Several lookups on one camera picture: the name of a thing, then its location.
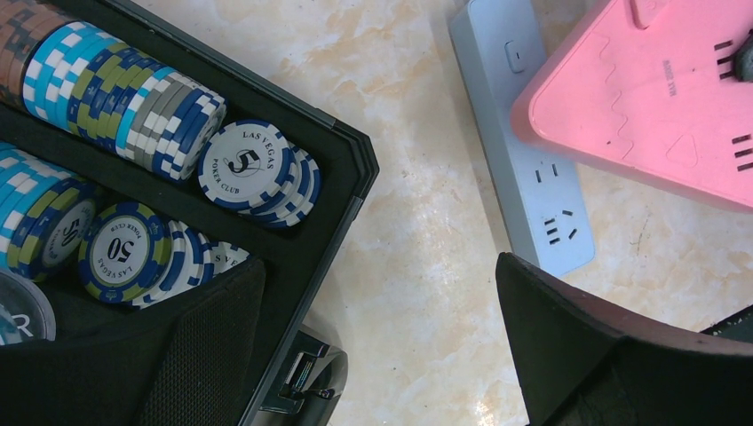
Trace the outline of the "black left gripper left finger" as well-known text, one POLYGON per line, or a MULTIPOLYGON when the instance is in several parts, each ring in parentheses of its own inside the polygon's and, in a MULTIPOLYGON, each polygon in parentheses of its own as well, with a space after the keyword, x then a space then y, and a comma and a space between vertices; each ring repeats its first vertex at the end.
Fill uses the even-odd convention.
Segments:
POLYGON ((266 269, 211 282, 66 340, 1 350, 4 425, 235 425, 266 269))

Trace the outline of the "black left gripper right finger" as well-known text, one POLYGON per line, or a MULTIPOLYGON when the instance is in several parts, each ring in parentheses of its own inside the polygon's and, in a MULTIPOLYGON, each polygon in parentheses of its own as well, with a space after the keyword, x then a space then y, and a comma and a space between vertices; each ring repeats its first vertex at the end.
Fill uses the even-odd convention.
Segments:
POLYGON ((752 311, 673 327, 502 253, 497 294, 533 425, 749 425, 752 311))

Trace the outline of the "pink triangular power strip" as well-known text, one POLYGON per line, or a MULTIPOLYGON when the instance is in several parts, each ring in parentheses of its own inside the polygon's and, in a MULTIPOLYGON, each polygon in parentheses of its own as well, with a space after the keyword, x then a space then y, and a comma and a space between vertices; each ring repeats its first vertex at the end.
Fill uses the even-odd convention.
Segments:
POLYGON ((518 138, 721 209, 752 210, 749 1, 599 1, 522 91, 518 138))

